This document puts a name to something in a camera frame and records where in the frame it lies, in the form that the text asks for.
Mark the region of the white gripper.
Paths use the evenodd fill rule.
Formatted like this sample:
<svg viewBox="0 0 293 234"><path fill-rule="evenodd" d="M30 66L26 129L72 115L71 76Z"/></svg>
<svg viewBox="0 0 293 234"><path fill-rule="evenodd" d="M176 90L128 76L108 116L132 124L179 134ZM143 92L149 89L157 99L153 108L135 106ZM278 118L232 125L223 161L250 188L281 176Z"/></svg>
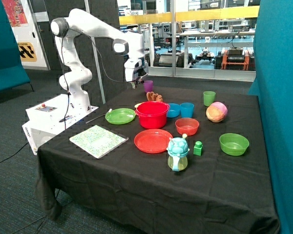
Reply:
<svg viewBox="0 0 293 234"><path fill-rule="evenodd" d="M143 79L148 74L148 63L144 58L129 58L125 63L125 78L127 82L132 82L132 88L136 88L138 83L143 83Z"/></svg>

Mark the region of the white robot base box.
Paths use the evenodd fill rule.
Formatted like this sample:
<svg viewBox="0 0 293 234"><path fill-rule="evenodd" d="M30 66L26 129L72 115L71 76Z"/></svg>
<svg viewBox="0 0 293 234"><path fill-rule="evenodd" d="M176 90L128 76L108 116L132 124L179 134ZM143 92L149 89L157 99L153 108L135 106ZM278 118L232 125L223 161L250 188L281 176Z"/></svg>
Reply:
<svg viewBox="0 0 293 234"><path fill-rule="evenodd" d="M96 106L78 109L71 101L71 96L60 94L45 102L26 109L29 121L22 125L23 131L34 155L38 148L63 132L91 112Z"/></svg>

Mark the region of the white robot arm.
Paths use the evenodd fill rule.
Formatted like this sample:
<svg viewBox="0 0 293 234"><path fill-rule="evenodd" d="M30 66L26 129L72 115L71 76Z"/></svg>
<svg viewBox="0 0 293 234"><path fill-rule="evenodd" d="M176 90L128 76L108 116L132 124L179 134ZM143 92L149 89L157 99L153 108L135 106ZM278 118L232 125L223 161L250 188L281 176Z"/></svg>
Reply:
<svg viewBox="0 0 293 234"><path fill-rule="evenodd" d="M120 30L99 20L93 15L73 9L66 18L56 18L51 22L56 46L64 65L70 72L60 77L61 86L68 90L77 114L89 113L91 110L89 96L82 85L92 79L92 73L81 63L74 44L74 38L80 34L95 38L113 39L113 50L117 55L127 55L125 78L135 84L148 74L148 63L144 54L143 35L138 32Z"/></svg>

